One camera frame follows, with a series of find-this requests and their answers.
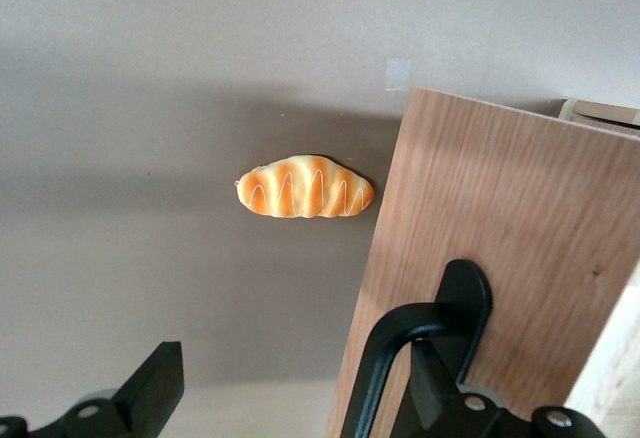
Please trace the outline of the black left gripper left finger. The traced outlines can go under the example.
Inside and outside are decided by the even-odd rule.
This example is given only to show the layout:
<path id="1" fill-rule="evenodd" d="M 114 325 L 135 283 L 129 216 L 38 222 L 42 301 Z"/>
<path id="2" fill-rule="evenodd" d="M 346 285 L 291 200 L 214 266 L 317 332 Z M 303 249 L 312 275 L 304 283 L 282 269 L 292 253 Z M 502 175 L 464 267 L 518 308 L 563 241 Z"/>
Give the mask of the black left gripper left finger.
<path id="1" fill-rule="evenodd" d="M 110 398 L 86 400 L 62 418 L 65 437 L 157 437 L 184 393 L 182 347 L 163 342 Z"/>

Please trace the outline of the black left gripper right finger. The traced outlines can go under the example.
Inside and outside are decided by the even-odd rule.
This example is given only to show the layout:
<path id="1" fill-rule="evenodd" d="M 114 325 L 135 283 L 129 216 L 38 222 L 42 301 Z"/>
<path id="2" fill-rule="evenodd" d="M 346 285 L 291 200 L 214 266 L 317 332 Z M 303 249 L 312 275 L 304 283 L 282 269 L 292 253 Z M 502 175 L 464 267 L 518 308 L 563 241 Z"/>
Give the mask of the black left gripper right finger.
<path id="1" fill-rule="evenodd" d="M 528 437 L 530 426 L 478 393 L 463 393 L 431 342 L 412 345 L 412 437 Z"/>

